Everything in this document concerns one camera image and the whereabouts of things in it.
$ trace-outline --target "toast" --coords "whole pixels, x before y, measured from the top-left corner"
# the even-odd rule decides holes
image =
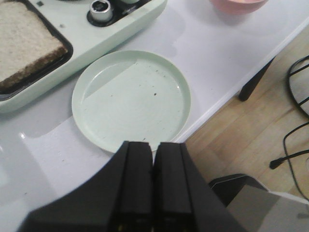
[[[0,91],[24,81],[67,52],[25,4],[0,0]]]

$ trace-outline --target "white plate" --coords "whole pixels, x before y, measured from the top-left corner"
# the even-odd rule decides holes
[[[190,111],[190,91],[181,72],[149,52],[103,56],[81,75],[72,96],[81,132],[115,153],[123,141],[149,142],[155,151],[181,131]]]

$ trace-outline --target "silver knob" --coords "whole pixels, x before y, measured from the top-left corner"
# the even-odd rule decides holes
[[[112,8],[108,0],[95,0],[90,5],[92,18],[97,22],[108,22],[112,18]]]

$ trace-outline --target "black table leg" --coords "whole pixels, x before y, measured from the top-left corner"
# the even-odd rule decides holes
[[[239,100],[243,102],[248,100],[248,98],[253,93],[257,84],[260,82],[260,80],[262,79],[263,75],[265,74],[266,70],[269,68],[273,60],[274,58],[267,65],[265,65],[247,84],[244,85],[238,96]]]

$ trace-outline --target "wooden floor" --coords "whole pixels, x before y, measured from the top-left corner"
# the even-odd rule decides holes
[[[285,162],[275,170],[269,162],[284,156],[282,140],[308,119],[293,105],[285,85],[288,68],[309,55],[309,27],[275,58],[246,102],[233,97],[187,141],[195,164],[207,182],[221,176],[244,173],[254,176],[272,191],[298,195]],[[287,140],[289,153],[309,149],[309,128]],[[309,155],[292,159],[296,177],[309,196]]]

